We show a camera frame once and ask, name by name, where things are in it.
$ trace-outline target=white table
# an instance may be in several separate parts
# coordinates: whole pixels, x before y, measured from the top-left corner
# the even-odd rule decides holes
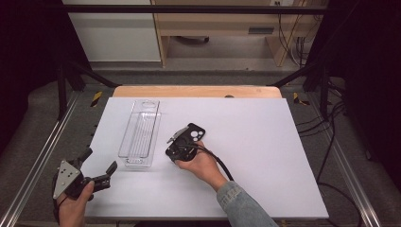
[[[97,127],[85,176],[104,174],[114,160],[111,188],[95,193],[87,217],[115,219],[222,219],[215,191],[165,155],[175,131],[195,123],[202,141],[234,179],[273,218],[328,218],[318,186],[283,98],[150,97],[162,120],[153,165],[127,169],[118,158],[131,107],[143,97],[112,97]]]

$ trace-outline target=transparent plastic box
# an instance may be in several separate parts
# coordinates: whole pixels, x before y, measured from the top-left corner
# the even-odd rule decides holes
[[[160,119],[158,100],[135,101],[118,151],[126,167],[151,167]]]

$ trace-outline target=black metal frame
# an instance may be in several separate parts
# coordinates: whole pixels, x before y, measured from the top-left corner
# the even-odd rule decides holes
[[[328,9],[326,7],[252,7],[252,6],[183,6],[183,5],[42,5],[45,10],[60,13],[216,13],[216,14],[303,14],[303,15],[326,15],[331,13],[341,13],[343,9]],[[322,77],[327,77],[326,72],[322,76],[319,76],[324,71],[324,65],[327,59],[330,59],[330,54],[333,52],[333,42],[335,39],[332,37],[329,42],[323,47],[319,54],[319,58],[315,61],[308,62],[305,67],[301,68],[297,72],[292,73],[280,81],[273,83],[269,86],[282,87],[288,82],[306,74],[311,74],[310,79],[307,79],[304,84],[306,91],[313,91],[321,82],[323,86],[321,90],[321,112],[323,117],[326,118],[327,110],[327,82],[322,80]],[[92,70],[80,66],[75,62],[64,62],[81,73],[84,73],[93,79],[96,79],[109,87],[116,87],[119,84],[115,84],[104,79],[102,76],[94,73]],[[59,89],[60,89],[60,115],[63,116],[65,112],[66,101],[65,97],[65,86],[63,80],[62,66],[59,70]]]

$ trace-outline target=human arm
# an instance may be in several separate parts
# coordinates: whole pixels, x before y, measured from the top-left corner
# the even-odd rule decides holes
[[[94,182],[89,182],[80,193],[76,201],[62,194],[57,199],[59,207],[60,227],[82,227],[85,226],[86,202],[94,192]]]
[[[233,227],[239,226],[277,226],[274,220],[242,187],[229,182],[221,174],[216,160],[202,150],[192,161],[176,161],[179,168],[186,169],[205,181],[217,192],[218,203],[226,212]]]

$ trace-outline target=white wall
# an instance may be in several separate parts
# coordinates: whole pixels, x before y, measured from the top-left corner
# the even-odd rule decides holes
[[[64,4],[149,5],[149,0],[63,0]],[[161,61],[151,14],[70,13],[89,61]]]

